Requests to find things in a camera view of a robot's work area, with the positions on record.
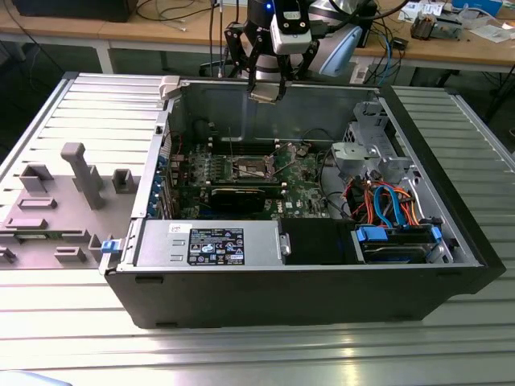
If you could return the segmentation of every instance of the wooden workbench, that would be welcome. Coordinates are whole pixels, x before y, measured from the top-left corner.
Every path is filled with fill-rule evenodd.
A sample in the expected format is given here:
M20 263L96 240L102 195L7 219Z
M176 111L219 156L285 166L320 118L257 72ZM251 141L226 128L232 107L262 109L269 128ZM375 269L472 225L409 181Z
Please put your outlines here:
M160 0L159 7L164 9L167 6L182 6L188 3L188 0ZM398 3L398 0L381 0L381 8L387 10L395 6L396 3ZM200 0L184 10L170 11L168 14L176 17L207 6L208 3L205 0ZM67 44L66 41L68 41L68 44L71 45L90 45L96 48L102 67L107 72L109 72L109 65L102 63L102 60L105 61L105 51L107 51L107 57L109 57L110 48L208 51L208 11L187 18L187 22L182 24L187 28L187 31L183 32L169 27L166 23L145 20L136 14L127 23L109 23L97 20L27 18L19 16L13 6L10 9L16 15L20 24L41 43ZM144 6L141 12L151 18L156 17L153 2ZM246 8L242 7L240 20L243 20L245 14ZM400 23L397 16L397 14L394 14L385 21L394 35L409 41L403 62L406 66L505 72L515 63L515 42L512 40L492 43L468 31L462 34L460 40L416 40L410 37L410 24ZM215 45L220 42L219 17L220 13L216 10L213 26L213 42ZM515 18L515 12L502 10L500 17ZM223 26L225 27L234 19L235 7L226 6ZM9 40L9 37L12 38L21 34L22 32L10 19L2 4L0 6L0 39ZM27 38L21 36L18 37L18 40L27 41ZM367 47L357 49L354 56L368 58L373 63L384 53L384 48L379 44L377 37L372 35Z

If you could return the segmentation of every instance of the power supply label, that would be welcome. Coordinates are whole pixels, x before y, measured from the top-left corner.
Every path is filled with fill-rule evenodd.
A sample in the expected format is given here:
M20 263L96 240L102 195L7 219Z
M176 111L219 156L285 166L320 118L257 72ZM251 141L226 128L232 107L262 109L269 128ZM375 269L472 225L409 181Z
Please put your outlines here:
M243 229L192 229L189 265L244 265Z

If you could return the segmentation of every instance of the table leg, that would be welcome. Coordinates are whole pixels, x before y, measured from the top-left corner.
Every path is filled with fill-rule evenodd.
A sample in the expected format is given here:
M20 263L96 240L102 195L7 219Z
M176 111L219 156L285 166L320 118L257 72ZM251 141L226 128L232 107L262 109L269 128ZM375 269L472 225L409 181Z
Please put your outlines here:
M370 56L358 56L356 58L356 65L352 71L350 83L363 84L369 66L373 64L374 58Z
M170 71L170 66L168 66L168 57L166 51L160 51L159 57L161 58L161 69L163 71Z
M9 54L15 58L18 62L24 62L26 57L23 52L22 45L23 43L18 42L3 42L3 45L6 47Z
M105 74L114 74L113 62L109 55L109 44L105 41L100 42L95 49L97 50L98 61L102 68L102 72Z

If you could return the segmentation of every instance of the black cable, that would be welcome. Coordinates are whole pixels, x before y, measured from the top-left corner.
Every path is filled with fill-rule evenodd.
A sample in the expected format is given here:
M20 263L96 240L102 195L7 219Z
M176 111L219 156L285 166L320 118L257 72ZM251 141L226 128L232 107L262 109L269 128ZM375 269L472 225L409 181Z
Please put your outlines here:
M349 24L353 18L356 17L356 15L361 12L366 6L367 4L369 4L369 2L371 2L372 0L363 0L360 4L357 5L356 9L354 10L354 12L352 12L347 18L345 18L344 20L342 20L341 22L339 22L338 24L336 24L335 26L331 26L328 28L328 32L329 33L334 33L338 30L341 30L343 27L345 27L347 24ZM336 3L334 2L334 0L329 0L329 2L331 3L331 5L334 7L334 9L337 11L337 12L340 12L341 14L345 14L345 12L343 12L337 5Z
M321 131L322 133L324 133L325 135L328 136L328 138L331 139L331 141L333 142L338 142L326 129L322 129L321 127L315 127L313 129L309 129L307 131L304 132L303 136L300 138L302 142L304 142L304 140L306 139L306 136L313 132L313 131Z
M215 15L215 4L211 3L211 13L209 15L209 71L212 77L212 22Z
M397 68L397 71L395 72L395 77L393 78L393 84L395 84L395 82L397 82L397 77L399 75L399 72L401 72L402 59L404 59L405 54L406 54L406 51L401 51L399 49L399 67Z
M515 63L511 67L511 69L508 72L508 75L505 77L504 81L501 83L501 86L499 87L499 91L497 94L492 98L492 101L490 102L490 105L488 106L486 110L485 116L485 122L489 123L493 116L496 114L497 110L506 102L506 100L509 97L509 94L515 90L515 82L513 82L506 92L503 93L503 89L506 86L508 79L513 74L513 70L515 70Z
M329 148L328 151L325 152L325 155L323 156L323 159L322 159L322 165L320 166L320 170L319 170L319 187L320 187L320 193L322 193L322 196L328 201L328 203L333 207L335 208L338 213L340 213L340 215L342 217L345 217L346 216L346 213L344 211L341 210L340 207L338 207L338 205L336 205L335 203L333 203L330 199L329 199L329 195L326 195L325 192L323 191L323 186L322 186L322 173L323 173L323 167L325 166L325 161L326 159L328 159L328 155L329 153L331 153L331 148Z
M482 72L482 76L493 86L499 87L501 85L502 80L499 81L499 84L497 84L497 78L493 76L492 74L488 74L487 72Z
M19 28L20 30L22 30L22 32L27 36L27 38L29 38L30 40L32 40L32 42L33 42L36 46L38 46L38 48L41 50L41 52L42 52L43 54L45 54L45 56L46 56L46 57L47 57L47 58L48 58L48 59L49 59L49 60L50 60L50 61L51 61L51 62L52 62L52 63L53 63L53 64L54 64L54 65L55 65L55 66L56 66L56 67L57 67L57 68L58 68L58 69L59 69L63 74L64 74L64 70L63 70L63 68L62 68L61 66L59 66L59 65L58 65L58 63L54 60L54 58L52 58L52 57L50 56L50 54L48 54L48 52L47 52L43 47L41 47L41 45L40 45L38 42L36 42L36 41L34 40L34 38L31 36L31 34L29 34L29 33L27 32L27 30L26 30L25 28L23 28L23 27L22 27L22 25L21 25L20 23L18 23L18 20L16 20L16 19L14 18L13 14L10 12L9 7L7 6L7 2L6 2L6 0L3 0L3 5L4 5L4 7L6 8L7 13L9 14L10 18L13 20L13 22L15 22L15 23L16 23L16 25L18 26L18 28Z
M182 10L182 9L184 9L184 8L188 8L189 6L192 6L194 2L195 2L195 0L191 0L191 1L190 1L187 5L185 5L185 6L169 6L168 8L165 8L164 10L161 10L161 11L159 12L159 16L161 16L161 17L163 17L163 18L166 18L166 16L164 16L164 15L163 15L165 12L168 12L169 10Z
M381 24L379 24L379 23L373 22L373 25L372 25L372 26L371 26L371 28L370 28L370 32L375 33L376 35L381 35L381 34L382 34L382 32L381 32L381 31L379 31L379 30L377 29L377 27L375 26L376 24L377 24L379 27L383 27L383 28L385 28L385 33L384 33L384 35L386 36L386 39L390 42L390 41L393 39L393 33L392 33L392 31L391 31L391 30L386 26L386 24L385 24L385 20L384 20L384 19L382 20L382 25L381 25ZM370 76L369 76L369 77L364 81L364 83L365 83L365 84L367 84L367 83L372 79L372 77L373 77L373 81L374 81L374 83L375 83L375 82L376 82L377 77L378 77L379 75L382 75L382 73L383 73L384 71L386 71L386 69L387 69L387 68L385 68L382 72L377 73L377 71L379 70L379 67L380 67L380 66L382 65L382 63L383 63L383 60L384 60L384 59L386 58L386 56L388 55L388 48L387 48L387 47L385 47L385 46L383 46L383 44L382 44L382 41L381 41L381 40L379 40L379 44L381 45L381 47L383 47L383 48L385 49L385 53L383 54L383 56L382 56L382 57L381 57L381 59L379 60L379 63L377 64L377 66L375 67L375 69L374 69L373 71L371 71L371 72L370 72Z
M221 8L220 9L221 12L220 12L220 67L218 68L218 73L219 75L224 75L224 58L223 58L223 55L222 55L222 51L223 51L223 25L222 23L224 22L223 20L223 9Z
M392 8L391 10L387 10L384 14L375 14L374 16L360 16L358 20L378 20L379 18L386 18L395 12L400 11L410 0L404 0L401 4Z
M357 20L378 20L379 18L386 18L388 16L390 16L391 14L394 14L395 12L398 12L399 10L401 10L410 0L403 0L401 4L399 4L398 6L392 8L391 10L387 10L384 14L375 14L373 16L357 16L357 13L359 12L359 10L361 10L361 7L363 5L366 5L366 4L363 4L363 5L358 5L356 7L356 9L354 10L354 12L352 12L350 15L349 15L349 20L346 21L346 23L344 25L346 25L347 23L350 22L350 20L352 20L354 17L356 17ZM345 12L344 10L342 10L336 3L334 0L329 0L329 2L331 3L332 7L336 10L336 12L338 13L341 13L341 14L347 14L347 12Z
M177 16L177 17L174 17L174 18L149 18L148 16L145 16L144 14L142 14L140 12L141 10L141 7L144 6L145 4L149 3L149 2L152 2L154 0L146 0L145 2L142 2L137 8L136 8L136 14L140 17L140 18L144 18L145 20L150 20L152 22L171 22L173 20L179 20L180 18L188 18L190 16L193 16L194 14L199 14L200 12L205 12L206 10L211 10L211 7L209 8L204 8L202 10L196 10L195 12L191 12L190 14L182 14L180 16Z

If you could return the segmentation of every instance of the black box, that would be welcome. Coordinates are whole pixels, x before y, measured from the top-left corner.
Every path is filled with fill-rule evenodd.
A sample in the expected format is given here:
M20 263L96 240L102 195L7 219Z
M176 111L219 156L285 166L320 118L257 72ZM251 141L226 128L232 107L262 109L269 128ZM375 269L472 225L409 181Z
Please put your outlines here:
M96 18L124 23L138 0L13 0L22 16Z

